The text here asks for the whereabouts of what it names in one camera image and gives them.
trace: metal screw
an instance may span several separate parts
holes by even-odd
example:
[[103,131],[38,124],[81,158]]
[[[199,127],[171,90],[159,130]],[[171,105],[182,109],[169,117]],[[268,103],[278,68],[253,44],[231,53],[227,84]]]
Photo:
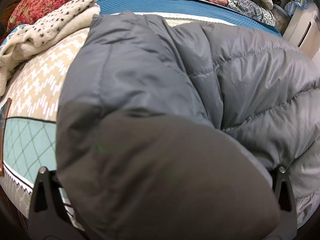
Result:
[[285,169],[284,166],[280,166],[280,167],[279,167],[279,171],[280,171],[281,173],[285,173],[287,170]]
[[44,167],[44,166],[42,166],[42,167],[39,169],[39,172],[40,172],[41,174],[44,174],[46,171],[47,171],[47,168]]

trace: blue plastic bag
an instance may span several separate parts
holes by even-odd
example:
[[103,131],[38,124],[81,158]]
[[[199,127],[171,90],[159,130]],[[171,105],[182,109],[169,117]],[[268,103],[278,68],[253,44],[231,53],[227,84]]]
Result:
[[287,5],[284,7],[284,10],[289,14],[290,17],[292,17],[297,6],[299,6],[301,9],[307,9],[307,1],[308,0],[293,0],[287,3]]

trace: tan geometric fabric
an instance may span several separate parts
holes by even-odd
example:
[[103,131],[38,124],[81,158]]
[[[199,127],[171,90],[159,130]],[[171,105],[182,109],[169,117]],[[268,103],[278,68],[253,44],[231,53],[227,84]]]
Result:
[[6,95],[13,99],[8,117],[56,120],[66,73],[88,33],[89,28],[79,30],[25,64]]

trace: white appliance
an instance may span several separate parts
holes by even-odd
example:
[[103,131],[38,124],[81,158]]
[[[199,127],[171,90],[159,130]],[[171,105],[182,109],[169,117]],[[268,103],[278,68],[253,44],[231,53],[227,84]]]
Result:
[[311,59],[320,47],[320,15],[314,2],[308,8],[296,8],[283,38],[298,46]]

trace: teal diamond pattern fabric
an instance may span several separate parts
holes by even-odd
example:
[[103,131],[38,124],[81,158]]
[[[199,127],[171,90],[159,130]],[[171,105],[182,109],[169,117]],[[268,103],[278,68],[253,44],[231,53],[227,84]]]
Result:
[[56,124],[27,118],[9,118],[4,132],[4,161],[31,183],[41,166],[56,169]]

